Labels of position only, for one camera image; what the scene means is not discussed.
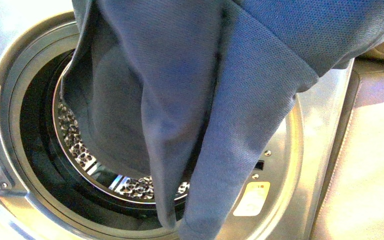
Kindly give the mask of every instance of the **sticker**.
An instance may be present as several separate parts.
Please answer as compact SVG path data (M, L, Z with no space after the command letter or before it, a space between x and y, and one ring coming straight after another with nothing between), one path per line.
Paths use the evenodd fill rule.
M270 182L255 181L246 185L242 199L233 212L233 216L251 217L257 216L263 208L269 193Z

